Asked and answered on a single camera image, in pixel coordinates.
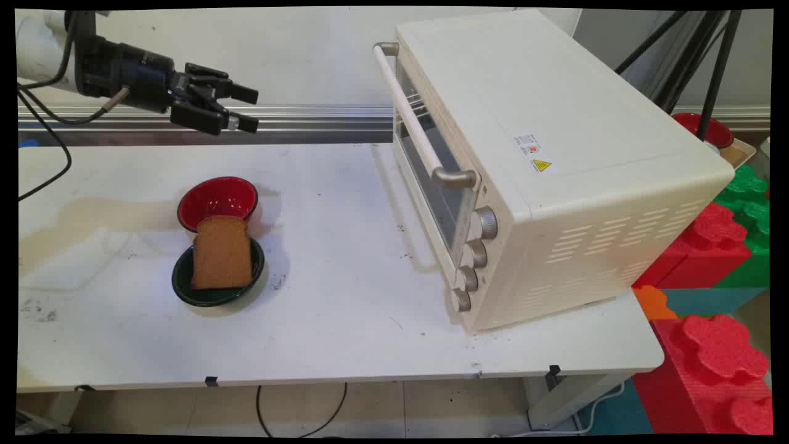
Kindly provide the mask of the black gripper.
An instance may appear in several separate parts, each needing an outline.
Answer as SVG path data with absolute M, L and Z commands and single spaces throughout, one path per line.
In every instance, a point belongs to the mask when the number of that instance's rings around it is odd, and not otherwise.
M 256 134 L 259 126 L 258 118 L 221 106 L 220 110 L 194 106 L 218 105 L 226 98 L 256 104 L 259 92 L 234 82 L 228 73 L 195 63 L 186 63 L 185 70 L 177 72 L 172 58 L 97 35 L 76 40 L 75 84 L 88 97 L 113 98 L 127 88 L 121 104 L 156 113 L 170 107 L 175 125 L 217 137 L 223 130 Z

